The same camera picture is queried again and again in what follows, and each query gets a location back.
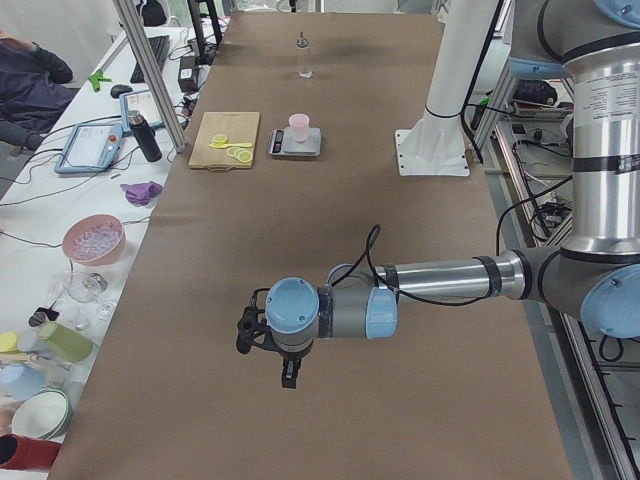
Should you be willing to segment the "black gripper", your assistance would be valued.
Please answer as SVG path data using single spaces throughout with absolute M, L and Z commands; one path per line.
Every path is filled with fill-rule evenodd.
M 237 323 L 236 349 L 241 354 L 248 354 L 252 347 L 256 347 L 283 356 L 281 386 L 286 389 L 295 389 L 301 367 L 300 356 L 308 355 L 312 344 L 294 352 L 285 351 L 276 344 L 271 327 L 267 325 L 265 310 L 257 306 L 258 295 L 261 292 L 267 292 L 267 289 L 253 291 L 249 305 L 244 308 L 242 317 Z

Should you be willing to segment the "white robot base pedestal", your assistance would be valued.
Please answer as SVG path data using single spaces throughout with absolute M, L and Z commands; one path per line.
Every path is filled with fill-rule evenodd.
M 410 130 L 396 132 L 396 156 L 402 176 L 469 174 L 459 114 L 474 71 L 466 51 L 474 1 L 453 1 L 446 20 L 424 114 Z

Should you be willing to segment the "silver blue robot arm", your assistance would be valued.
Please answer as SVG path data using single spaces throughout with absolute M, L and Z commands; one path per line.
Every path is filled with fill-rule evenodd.
M 318 338 L 385 338 L 403 299 L 459 307 L 504 296 L 544 303 L 619 339 L 639 334 L 639 5 L 635 1 L 520 1 L 513 70 L 574 81 L 572 230 L 559 246 L 492 257 L 373 264 L 363 254 L 323 286 L 289 277 L 252 298 L 236 347 L 281 356 L 295 386 Z

